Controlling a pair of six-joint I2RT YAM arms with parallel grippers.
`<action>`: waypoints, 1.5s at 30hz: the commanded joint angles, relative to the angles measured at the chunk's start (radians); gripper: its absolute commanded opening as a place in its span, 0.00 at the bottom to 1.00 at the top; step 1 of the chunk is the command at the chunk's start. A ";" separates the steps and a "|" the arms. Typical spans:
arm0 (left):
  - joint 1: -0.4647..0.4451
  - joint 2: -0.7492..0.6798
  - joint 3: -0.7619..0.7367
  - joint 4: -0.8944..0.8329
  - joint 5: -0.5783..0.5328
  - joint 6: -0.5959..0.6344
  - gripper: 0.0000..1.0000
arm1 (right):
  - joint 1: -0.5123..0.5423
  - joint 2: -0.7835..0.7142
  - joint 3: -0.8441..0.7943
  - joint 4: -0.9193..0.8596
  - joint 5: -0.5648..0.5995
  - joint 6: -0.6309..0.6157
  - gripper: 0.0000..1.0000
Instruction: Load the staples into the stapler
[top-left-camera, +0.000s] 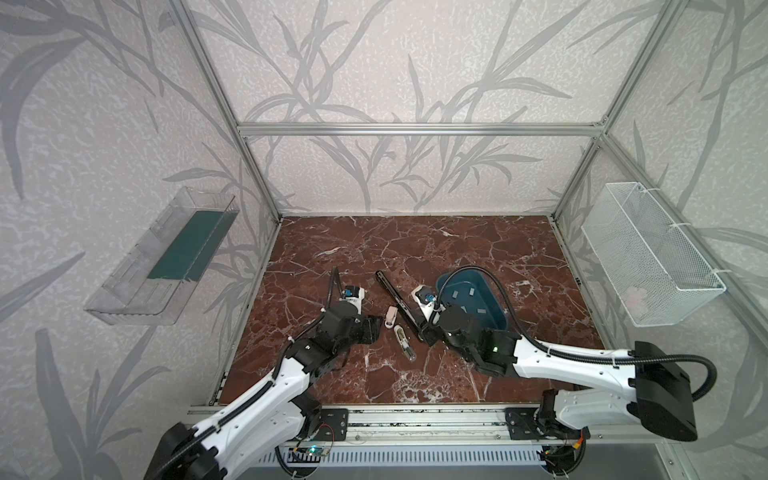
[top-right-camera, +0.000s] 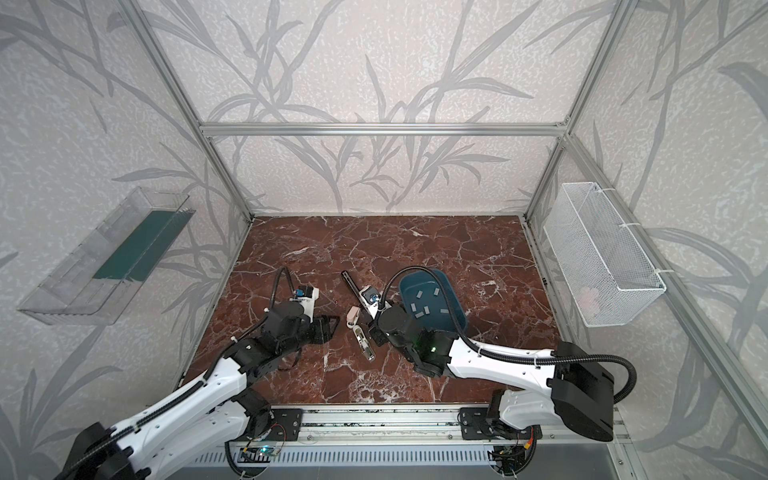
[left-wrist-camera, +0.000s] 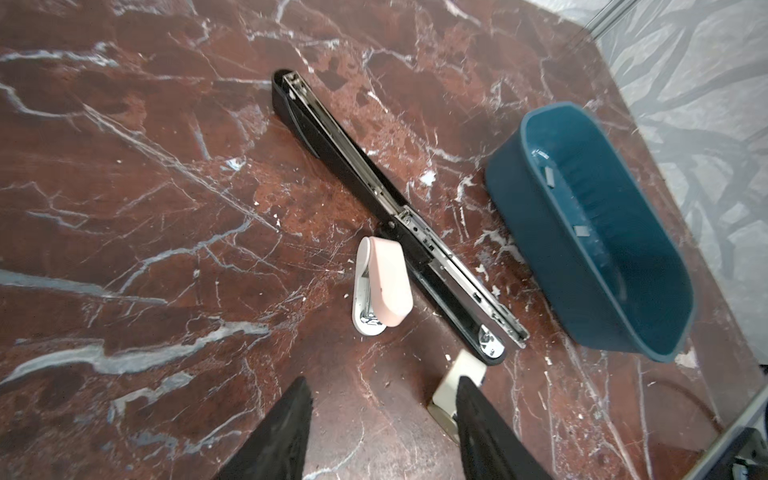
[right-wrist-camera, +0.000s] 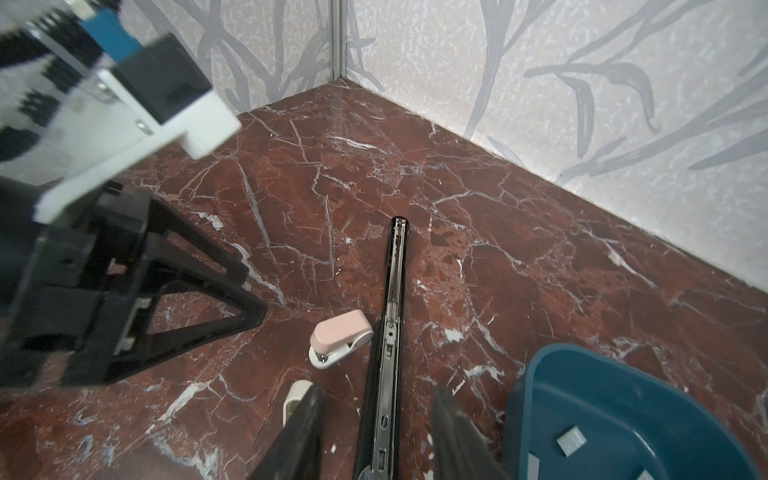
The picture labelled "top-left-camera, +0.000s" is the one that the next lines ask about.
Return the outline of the teal plastic tray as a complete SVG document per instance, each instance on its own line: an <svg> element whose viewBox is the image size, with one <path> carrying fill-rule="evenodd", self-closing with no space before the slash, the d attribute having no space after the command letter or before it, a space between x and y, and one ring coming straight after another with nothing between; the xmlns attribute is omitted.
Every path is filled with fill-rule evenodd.
<svg viewBox="0 0 768 480"><path fill-rule="evenodd" d="M441 290L441 302L444 306L456 305L473 315L487 329L507 330L508 321L487 277L476 269L467 269L451 275L441 275L436 282L436 289ZM458 292L456 299L451 298Z"/></svg>

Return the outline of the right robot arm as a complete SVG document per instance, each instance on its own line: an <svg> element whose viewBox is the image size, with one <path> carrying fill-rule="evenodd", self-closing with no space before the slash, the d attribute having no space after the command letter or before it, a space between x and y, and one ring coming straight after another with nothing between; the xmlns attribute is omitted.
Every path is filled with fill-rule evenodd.
<svg viewBox="0 0 768 480"><path fill-rule="evenodd" d="M698 438L689 376L672 362L641 364L641 355L659 356L648 342L634 351L592 350L543 343L487 329L457 305L420 303L426 325L465 361L486 376L549 379L576 390L543 393L534 427L545 438L573 439L596 425L634 425L670 440Z"/></svg>

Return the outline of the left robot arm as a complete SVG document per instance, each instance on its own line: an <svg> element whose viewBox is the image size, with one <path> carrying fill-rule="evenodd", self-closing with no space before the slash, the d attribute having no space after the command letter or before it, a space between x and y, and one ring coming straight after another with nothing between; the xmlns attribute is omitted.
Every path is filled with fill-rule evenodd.
<svg viewBox="0 0 768 480"><path fill-rule="evenodd" d="M273 369L212 416L161 437L146 479L236 479L288 440L319 428L321 405L309 388L355 345L375 343L384 318L362 313L362 301L339 300L279 351Z"/></svg>

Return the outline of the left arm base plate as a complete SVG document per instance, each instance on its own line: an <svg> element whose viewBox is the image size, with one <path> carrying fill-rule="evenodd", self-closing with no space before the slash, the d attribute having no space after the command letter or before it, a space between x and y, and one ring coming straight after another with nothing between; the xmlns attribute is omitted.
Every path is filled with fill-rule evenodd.
<svg viewBox="0 0 768 480"><path fill-rule="evenodd" d="M323 408L306 421L298 438L315 442L344 441L347 437L350 411L346 408Z"/></svg>

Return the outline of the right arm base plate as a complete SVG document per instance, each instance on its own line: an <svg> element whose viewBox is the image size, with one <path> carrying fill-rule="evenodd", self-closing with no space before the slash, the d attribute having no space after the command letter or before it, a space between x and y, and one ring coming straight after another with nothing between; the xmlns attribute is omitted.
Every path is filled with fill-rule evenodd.
<svg viewBox="0 0 768 480"><path fill-rule="evenodd" d="M538 408L508 407L504 409L504 421L511 440L564 441L575 443L582 434L589 438L588 430L575 430L552 420L539 421Z"/></svg>

